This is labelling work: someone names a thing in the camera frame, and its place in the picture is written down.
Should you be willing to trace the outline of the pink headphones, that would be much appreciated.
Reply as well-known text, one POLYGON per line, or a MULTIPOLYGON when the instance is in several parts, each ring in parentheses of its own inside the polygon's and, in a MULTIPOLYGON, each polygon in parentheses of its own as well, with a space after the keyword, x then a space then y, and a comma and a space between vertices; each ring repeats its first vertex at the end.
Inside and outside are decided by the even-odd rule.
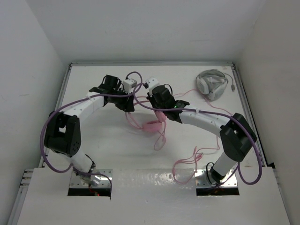
POLYGON ((136 129, 142 130, 144 132, 155 133, 158 132, 161 135, 165 134, 166 130, 166 119, 167 117, 162 112, 154 112, 156 120, 148 121, 142 125, 139 125, 138 122, 134 119, 131 113, 126 112, 125 116, 128 123, 136 129))

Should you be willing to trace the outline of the white front board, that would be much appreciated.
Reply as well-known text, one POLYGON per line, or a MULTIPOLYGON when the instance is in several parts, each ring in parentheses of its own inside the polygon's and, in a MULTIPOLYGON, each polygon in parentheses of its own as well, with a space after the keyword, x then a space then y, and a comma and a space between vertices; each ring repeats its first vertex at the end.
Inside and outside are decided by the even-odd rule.
POLYGON ((35 169, 20 225, 287 225, 274 172, 263 170, 239 195, 197 196, 195 182, 173 182, 167 170, 113 170, 112 196, 68 196, 69 173, 35 169))

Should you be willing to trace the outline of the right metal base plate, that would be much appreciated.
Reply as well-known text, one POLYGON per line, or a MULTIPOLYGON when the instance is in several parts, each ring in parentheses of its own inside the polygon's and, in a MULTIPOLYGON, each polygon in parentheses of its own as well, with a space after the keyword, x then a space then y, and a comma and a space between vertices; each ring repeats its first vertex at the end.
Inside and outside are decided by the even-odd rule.
POLYGON ((216 186, 220 188, 238 188, 238 182, 233 169, 231 169, 225 177, 217 183, 213 180, 210 169, 199 169, 194 174, 196 187, 199 189, 214 188, 216 186))

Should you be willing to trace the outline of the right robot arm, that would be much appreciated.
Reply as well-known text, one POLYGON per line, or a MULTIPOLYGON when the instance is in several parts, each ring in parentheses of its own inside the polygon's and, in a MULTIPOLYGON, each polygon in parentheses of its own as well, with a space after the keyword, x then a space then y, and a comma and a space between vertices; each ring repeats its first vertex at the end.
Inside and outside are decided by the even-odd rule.
POLYGON ((210 176, 220 183, 236 164, 242 162, 251 149, 260 157, 257 137, 243 115, 233 116, 218 112, 201 111, 189 102, 176 100, 163 85, 148 86, 147 99, 152 107, 164 113, 172 121, 196 126, 221 139, 223 153, 210 169, 210 176))

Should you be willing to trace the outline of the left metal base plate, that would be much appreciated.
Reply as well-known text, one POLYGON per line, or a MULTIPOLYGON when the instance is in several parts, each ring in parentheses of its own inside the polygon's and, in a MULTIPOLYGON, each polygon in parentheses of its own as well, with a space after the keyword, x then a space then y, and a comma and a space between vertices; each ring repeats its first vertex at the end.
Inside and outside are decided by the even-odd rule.
POLYGON ((96 170, 96 175, 85 176, 72 171, 69 187, 70 188, 87 188, 91 186, 92 188, 110 188, 112 181, 112 172, 106 174, 105 170, 96 170))

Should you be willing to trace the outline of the aluminium table frame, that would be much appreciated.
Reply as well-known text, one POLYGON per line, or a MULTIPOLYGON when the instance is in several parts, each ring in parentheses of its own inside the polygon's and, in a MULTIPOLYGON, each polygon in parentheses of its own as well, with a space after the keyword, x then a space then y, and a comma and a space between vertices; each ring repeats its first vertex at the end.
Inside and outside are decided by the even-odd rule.
MULTIPOLYGON (((233 75, 236 87, 235 92, 232 92, 231 88, 227 87, 228 89, 226 89, 222 99, 213 105, 225 108, 232 113, 236 111, 244 114, 257 135, 246 93, 240 75, 233 63, 72 63, 69 72, 65 76, 57 106, 81 98, 81 95, 87 93, 88 87, 92 87, 96 83, 98 86, 101 82, 100 79, 106 74, 123 78, 131 71, 138 71, 142 74, 143 80, 153 76, 158 78, 160 82, 164 81, 171 84, 174 92, 180 93, 192 89, 196 75, 200 71, 210 68, 217 68, 233 75)), ((121 116, 122 113, 117 112, 118 110, 115 107, 114 109, 114 118, 121 116)), ((102 111, 103 115, 99 115, 99 120, 94 115, 90 122, 84 124, 83 146, 84 148, 85 146, 92 148, 93 151, 89 151, 88 154, 96 159, 100 167, 105 169, 167 170, 171 175, 171 164, 173 161, 180 157, 187 157, 188 153, 191 154, 193 144, 201 147, 204 145, 212 146, 213 141, 215 141, 214 135, 209 135, 208 132, 199 128, 170 122, 168 123, 170 127, 167 127, 170 128, 167 130, 167 145, 162 149, 162 152, 157 152, 157 155, 155 155, 155 152, 150 149, 149 140, 144 138, 144 141, 142 141, 141 137, 137 137, 133 133, 125 134, 125 131, 129 131, 129 128, 126 128, 126 122, 123 121, 124 116, 121 116, 122 119, 119 119, 120 129, 116 127, 116 121, 112 121, 109 126, 109 115, 113 115, 112 106, 102 111), (123 137, 132 139, 131 141, 134 141, 136 146, 133 147, 134 143, 129 142, 132 149, 126 149, 128 150, 127 152, 125 150, 121 151, 122 141, 117 140, 117 138, 123 137)), ((17 221, 13 222, 13 224, 19 225, 18 220, 29 185, 23 188, 22 194, 19 194, 21 196, 18 203, 20 209, 16 209, 14 220, 16 219, 17 221)))

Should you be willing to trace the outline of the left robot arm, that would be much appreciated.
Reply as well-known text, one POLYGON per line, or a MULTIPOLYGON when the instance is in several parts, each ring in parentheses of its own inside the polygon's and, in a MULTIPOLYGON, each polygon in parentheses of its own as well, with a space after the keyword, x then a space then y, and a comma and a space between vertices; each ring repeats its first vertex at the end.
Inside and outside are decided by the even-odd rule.
POLYGON ((127 77, 122 81, 106 75, 99 86, 89 90, 83 101, 67 106, 65 111, 51 114, 45 130, 44 146, 62 155, 83 182, 96 186, 102 175, 96 171, 94 161, 80 149, 81 122, 108 103, 126 113, 133 112, 132 90, 136 85, 134 79, 127 77))

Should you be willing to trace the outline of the metal base plate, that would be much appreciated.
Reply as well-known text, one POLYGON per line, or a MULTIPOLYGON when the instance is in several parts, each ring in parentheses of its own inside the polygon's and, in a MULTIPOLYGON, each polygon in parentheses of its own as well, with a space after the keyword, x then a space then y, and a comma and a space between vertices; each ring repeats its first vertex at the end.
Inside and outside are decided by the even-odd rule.
POLYGON ((199 189, 214 188, 216 186, 220 188, 238 188, 238 182, 233 169, 231 169, 225 177, 217 183, 213 180, 210 169, 199 169, 194 174, 196 187, 199 189))
POLYGON ((85 176, 72 171, 69 187, 70 188, 87 188, 91 186, 92 188, 110 188, 112 181, 112 172, 106 174, 105 170, 96 170, 96 175, 85 176))

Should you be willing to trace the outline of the white grey headphones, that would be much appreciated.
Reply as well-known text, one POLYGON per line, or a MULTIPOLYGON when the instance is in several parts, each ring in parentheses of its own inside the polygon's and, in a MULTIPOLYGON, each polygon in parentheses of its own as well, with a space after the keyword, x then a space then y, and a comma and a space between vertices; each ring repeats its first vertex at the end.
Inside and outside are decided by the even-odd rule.
POLYGON ((210 101, 217 100, 223 95, 228 82, 225 74, 217 69, 205 70, 196 77, 198 90, 210 101))

